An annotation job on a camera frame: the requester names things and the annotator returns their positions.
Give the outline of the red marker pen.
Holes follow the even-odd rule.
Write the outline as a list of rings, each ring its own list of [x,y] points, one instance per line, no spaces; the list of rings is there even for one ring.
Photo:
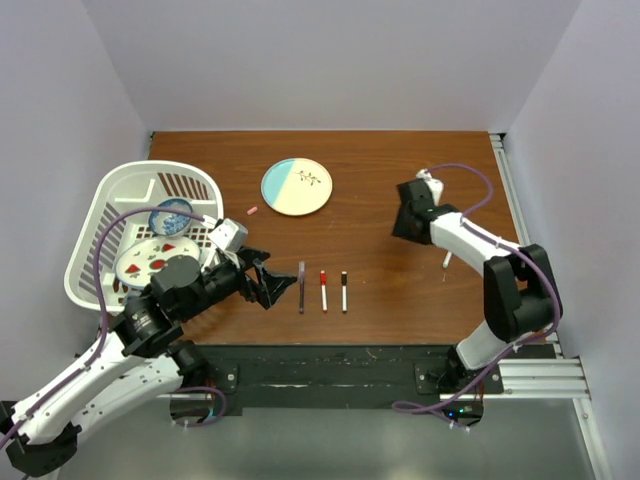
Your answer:
[[[320,271],[321,308],[323,313],[328,313],[327,275],[325,270]]]

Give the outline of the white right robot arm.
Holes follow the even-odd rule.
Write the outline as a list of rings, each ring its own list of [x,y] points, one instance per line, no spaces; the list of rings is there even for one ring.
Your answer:
[[[563,309],[544,248],[490,234],[449,204],[439,205],[436,182],[417,178],[397,186],[400,205],[392,235],[442,248],[483,280],[484,320],[448,353],[445,379],[469,392],[506,349],[558,325]]]

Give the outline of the grey silver pen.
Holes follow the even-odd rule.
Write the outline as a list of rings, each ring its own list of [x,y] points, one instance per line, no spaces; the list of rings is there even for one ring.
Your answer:
[[[348,312],[348,272],[341,272],[341,312]]]

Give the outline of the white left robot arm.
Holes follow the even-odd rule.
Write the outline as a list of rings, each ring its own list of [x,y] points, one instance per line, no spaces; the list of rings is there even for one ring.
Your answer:
[[[1,448],[27,477],[64,465],[90,433],[151,398],[206,390],[209,363],[183,324],[238,293],[271,308],[296,276],[269,271],[248,247],[213,268],[189,256],[168,260],[142,293],[102,327],[96,342],[47,386],[1,404]]]

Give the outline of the white black-tip marker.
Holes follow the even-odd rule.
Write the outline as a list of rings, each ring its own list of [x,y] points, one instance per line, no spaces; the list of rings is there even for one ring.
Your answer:
[[[444,260],[442,262],[442,267],[444,269],[448,268],[448,266],[450,264],[450,261],[451,261],[451,258],[452,258],[452,252],[449,251],[449,252],[446,253],[445,258],[444,258]]]

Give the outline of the purple pen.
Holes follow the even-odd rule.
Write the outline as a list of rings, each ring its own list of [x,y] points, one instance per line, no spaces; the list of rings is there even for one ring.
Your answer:
[[[305,261],[300,261],[298,265],[298,285],[299,285],[298,312],[299,314],[304,314],[304,311],[305,311],[305,273],[306,273],[306,263]]]

